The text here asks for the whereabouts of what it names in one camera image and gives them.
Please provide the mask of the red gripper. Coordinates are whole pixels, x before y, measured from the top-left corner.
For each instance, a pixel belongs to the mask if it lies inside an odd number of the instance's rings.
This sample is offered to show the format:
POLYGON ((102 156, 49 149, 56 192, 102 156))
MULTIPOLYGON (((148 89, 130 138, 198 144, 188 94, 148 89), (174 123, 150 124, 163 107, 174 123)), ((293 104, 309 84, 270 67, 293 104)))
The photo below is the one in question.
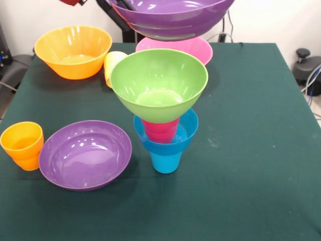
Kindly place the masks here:
MULTIPOLYGON (((60 0, 61 2, 70 5, 84 5, 87 0, 60 0)), ((127 22, 115 11, 115 9, 109 4, 106 0, 96 0, 97 4, 101 7, 101 9, 113 20, 113 22, 124 32, 130 30, 130 26, 127 22)), ((117 5, 128 9, 130 11, 136 11, 134 6, 128 0, 118 0, 117 5)))

